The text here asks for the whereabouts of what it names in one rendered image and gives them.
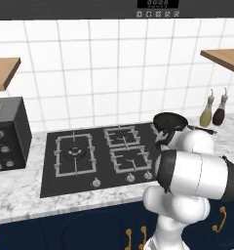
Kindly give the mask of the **yellow oil bottle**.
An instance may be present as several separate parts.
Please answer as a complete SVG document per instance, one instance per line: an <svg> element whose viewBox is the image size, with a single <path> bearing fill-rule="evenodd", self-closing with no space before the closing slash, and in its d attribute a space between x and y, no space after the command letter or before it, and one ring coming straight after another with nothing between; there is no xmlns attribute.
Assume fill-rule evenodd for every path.
<svg viewBox="0 0 234 250"><path fill-rule="evenodd" d="M200 116L200 125L202 127L208 127L212 121L212 107L214 100L214 91L211 91L211 94L208 96L206 107Z"/></svg>

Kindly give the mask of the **black toaster oven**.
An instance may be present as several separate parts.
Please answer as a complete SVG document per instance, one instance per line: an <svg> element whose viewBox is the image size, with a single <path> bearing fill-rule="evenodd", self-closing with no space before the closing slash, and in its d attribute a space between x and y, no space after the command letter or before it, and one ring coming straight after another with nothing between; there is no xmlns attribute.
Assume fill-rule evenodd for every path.
<svg viewBox="0 0 234 250"><path fill-rule="evenodd" d="M23 98L1 98L0 172L25 168L31 140Z"/></svg>

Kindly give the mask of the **black frying pan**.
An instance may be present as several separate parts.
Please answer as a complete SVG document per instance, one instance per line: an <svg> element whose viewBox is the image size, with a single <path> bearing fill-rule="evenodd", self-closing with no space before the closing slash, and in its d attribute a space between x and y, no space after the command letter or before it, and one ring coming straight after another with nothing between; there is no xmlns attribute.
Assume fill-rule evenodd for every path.
<svg viewBox="0 0 234 250"><path fill-rule="evenodd" d="M211 135L216 134L215 130L196 127L188 124L188 120L177 113L173 112L160 112L153 117L153 125L158 132L167 131L183 131L185 128L190 130L201 130Z"/></svg>

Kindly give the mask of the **dark vinegar bottle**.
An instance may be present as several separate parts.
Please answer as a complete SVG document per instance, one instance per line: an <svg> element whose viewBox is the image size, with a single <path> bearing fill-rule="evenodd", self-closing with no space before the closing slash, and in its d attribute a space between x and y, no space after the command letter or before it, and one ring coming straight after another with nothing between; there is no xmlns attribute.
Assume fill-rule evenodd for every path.
<svg viewBox="0 0 234 250"><path fill-rule="evenodd" d="M224 89L224 94L221 96L220 104L213 116L213 124L215 126L220 126L224 120L225 116L225 105L228 100L227 89Z"/></svg>

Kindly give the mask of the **black overhead microwave oven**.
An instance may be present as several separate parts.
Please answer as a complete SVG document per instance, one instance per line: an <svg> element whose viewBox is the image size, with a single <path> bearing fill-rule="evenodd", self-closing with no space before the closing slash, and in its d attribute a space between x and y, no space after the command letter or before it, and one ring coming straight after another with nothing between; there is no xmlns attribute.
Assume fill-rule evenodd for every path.
<svg viewBox="0 0 234 250"><path fill-rule="evenodd" d="M234 18L234 0L0 0L0 21Z"/></svg>

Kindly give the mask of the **large grey burner grate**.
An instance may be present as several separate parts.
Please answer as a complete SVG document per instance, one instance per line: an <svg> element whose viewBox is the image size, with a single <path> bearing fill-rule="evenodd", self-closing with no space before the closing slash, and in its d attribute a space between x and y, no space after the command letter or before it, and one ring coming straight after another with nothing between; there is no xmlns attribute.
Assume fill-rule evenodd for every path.
<svg viewBox="0 0 234 250"><path fill-rule="evenodd" d="M57 178L93 174L97 171L97 160L93 136L89 133L58 136L54 150Z"/></svg>

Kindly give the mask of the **small grey burner grate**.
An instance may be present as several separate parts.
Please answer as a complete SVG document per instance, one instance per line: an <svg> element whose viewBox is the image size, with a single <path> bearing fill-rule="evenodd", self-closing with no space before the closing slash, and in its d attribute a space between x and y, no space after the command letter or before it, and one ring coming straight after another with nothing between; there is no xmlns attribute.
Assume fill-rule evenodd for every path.
<svg viewBox="0 0 234 250"><path fill-rule="evenodd" d="M117 174L150 170L152 160L144 146L112 148L110 159Z"/></svg>
<svg viewBox="0 0 234 250"><path fill-rule="evenodd" d="M140 136L134 125L109 127L105 128L103 132L110 148L140 144Z"/></svg>

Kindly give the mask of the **black gas hob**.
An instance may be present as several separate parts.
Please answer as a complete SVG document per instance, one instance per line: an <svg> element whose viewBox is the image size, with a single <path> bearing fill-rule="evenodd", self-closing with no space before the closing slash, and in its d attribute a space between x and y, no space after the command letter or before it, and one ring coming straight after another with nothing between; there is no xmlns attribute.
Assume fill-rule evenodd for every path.
<svg viewBox="0 0 234 250"><path fill-rule="evenodd" d="M152 160L152 168L145 171L130 172L136 179L130 183L127 176L130 173L117 174L110 159L111 148L107 144L103 130L109 127L98 127L84 130L71 130L53 132L47 135L46 151L44 157L44 168L40 196L53 197L58 195L79 193L96 189L116 188L127 185L152 182L155 180L154 162L158 157L158 150L155 146L157 131L151 123L128 124L134 125L140 136L139 146L144 146L149 152L149 158ZM93 174L57 178L55 173L54 150L56 149L55 139L58 136L69 135L72 132L76 134L89 133L93 136L93 146L95 147L95 157L97 160L97 171ZM144 174L149 171L152 174L151 180L146 180ZM100 186L94 187L92 182L95 178L100 180Z"/></svg>

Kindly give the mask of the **wooden wall shelf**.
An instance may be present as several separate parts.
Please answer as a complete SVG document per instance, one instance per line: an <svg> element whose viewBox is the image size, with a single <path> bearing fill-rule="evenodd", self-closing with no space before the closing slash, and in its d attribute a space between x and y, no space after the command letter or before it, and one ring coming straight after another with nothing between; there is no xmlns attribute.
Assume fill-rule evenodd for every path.
<svg viewBox="0 0 234 250"><path fill-rule="evenodd" d="M20 66L20 58L0 58L0 91L5 91Z"/></svg>
<svg viewBox="0 0 234 250"><path fill-rule="evenodd" d="M234 49L202 50L200 55L234 72Z"/></svg>

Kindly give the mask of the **navy cupboard door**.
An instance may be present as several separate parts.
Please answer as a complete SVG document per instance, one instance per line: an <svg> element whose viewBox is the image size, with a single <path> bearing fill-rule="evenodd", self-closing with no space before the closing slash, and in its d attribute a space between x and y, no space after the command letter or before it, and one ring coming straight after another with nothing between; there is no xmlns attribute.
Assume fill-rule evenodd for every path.
<svg viewBox="0 0 234 250"><path fill-rule="evenodd" d="M40 224L48 250L125 250L135 216L124 204L50 216Z"/></svg>
<svg viewBox="0 0 234 250"><path fill-rule="evenodd" d="M27 220L0 225L0 250L46 250L39 222Z"/></svg>
<svg viewBox="0 0 234 250"><path fill-rule="evenodd" d="M158 215L145 209L142 202L136 204L136 242L135 250L148 240L156 229Z"/></svg>
<svg viewBox="0 0 234 250"><path fill-rule="evenodd" d="M211 211L205 221L186 227L182 239L190 250L233 250L234 249L234 201L222 202L211 200ZM212 230L213 225L219 225L223 215L219 208L226 208L226 221L220 233Z"/></svg>

